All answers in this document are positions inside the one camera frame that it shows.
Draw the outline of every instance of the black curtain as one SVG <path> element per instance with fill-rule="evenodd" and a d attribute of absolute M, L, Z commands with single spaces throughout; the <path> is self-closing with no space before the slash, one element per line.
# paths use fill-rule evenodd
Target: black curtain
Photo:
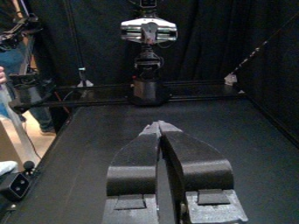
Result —
<path fill-rule="evenodd" d="M 298 1 L 252 1 L 244 55 L 249 55 L 270 37 L 269 44 L 238 73 L 238 79 L 249 96 L 298 141 Z"/>
<path fill-rule="evenodd" d="M 58 85 L 78 85 L 79 62 L 62 0 L 29 0 L 45 31 L 37 58 Z M 121 23 L 135 18 L 127 0 L 70 0 L 79 46 L 94 84 L 129 83 L 138 43 L 121 39 Z M 158 0 L 159 17 L 177 23 L 178 41 L 154 50 L 165 58 L 166 81 L 223 80 L 298 12 L 290 0 Z M 299 139 L 298 19 L 238 71 L 242 89 Z"/>
<path fill-rule="evenodd" d="M 63 2 L 30 0 L 45 26 L 46 50 L 38 58 L 50 52 L 59 84 L 75 85 L 79 64 Z M 135 6 L 127 0 L 70 2 L 89 79 L 97 85 L 130 82 L 141 45 L 121 39 L 121 23 L 135 18 Z M 223 79 L 240 63 L 249 6 L 249 0 L 158 0 L 159 17 L 179 29 L 178 41 L 166 49 L 154 49 L 165 58 L 165 80 Z"/>

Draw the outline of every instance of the person's arm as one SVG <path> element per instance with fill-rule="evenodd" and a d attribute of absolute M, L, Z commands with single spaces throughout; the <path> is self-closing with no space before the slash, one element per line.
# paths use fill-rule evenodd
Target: person's arm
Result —
<path fill-rule="evenodd" d="M 0 66 L 0 84 L 6 83 L 6 69 Z"/>

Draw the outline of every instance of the black tabletop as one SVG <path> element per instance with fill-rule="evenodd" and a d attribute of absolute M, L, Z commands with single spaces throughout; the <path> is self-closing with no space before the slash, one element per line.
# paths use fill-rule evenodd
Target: black tabletop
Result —
<path fill-rule="evenodd" d="M 146 125 L 159 120 L 213 145 L 232 162 L 249 223 L 299 222 L 299 150 L 242 99 L 170 102 L 153 108 L 81 108 L 7 223 L 101 223 L 113 157 Z"/>

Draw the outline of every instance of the blue jeans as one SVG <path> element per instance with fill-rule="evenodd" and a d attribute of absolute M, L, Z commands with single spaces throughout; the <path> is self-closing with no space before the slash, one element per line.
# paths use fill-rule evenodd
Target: blue jeans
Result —
<path fill-rule="evenodd" d="M 19 74 L 21 65 L 25 62 L 25 50 L 26 45 L 21 43 L 17 49 L 9 52 L 0 53 L 0 66 L 5 67 L 6 78 L 9 82 L 6 83 L 7 89 L 13 99 L 15 98 L 14 94 L 14 84 L 10 80 L 10 74 Z M 53 116 L 49 108 L 31 108 L 30 109 L 34 118 L 41 124 L 42 131 L 54 130 L 53 125 Z"/>

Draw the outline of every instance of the person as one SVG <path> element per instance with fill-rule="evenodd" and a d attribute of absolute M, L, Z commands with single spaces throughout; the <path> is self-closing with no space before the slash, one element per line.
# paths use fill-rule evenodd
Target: person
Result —
<path fill-rule="evenodd" d="M 15 3 L 14 0 L 2 0 L 0 1 L 0 33 L 11 30 L 15 27 Z M 10 74 L 19 74 L 19 69 L 25 61 L 25 52 L 26 45 L 25 42 L 21 42 L 17 49 L 0 52 L 0 66 L 2 66 L 2 75 L 3 82 L 6 82 L 7 90 L 13 98 L 14 94 L 14 83 L 10 79 Z M 33 117 L 41 124 L 41 133 L 45 136 L 55 136 L 55 128 L 53 124 L 53 116 L 49 108 L 31 108 L 30 110 Z"/>
<path fill-rule="evenodd" d="M 6 69 L 0 66 L 0 84 L 6 83 Z"/>

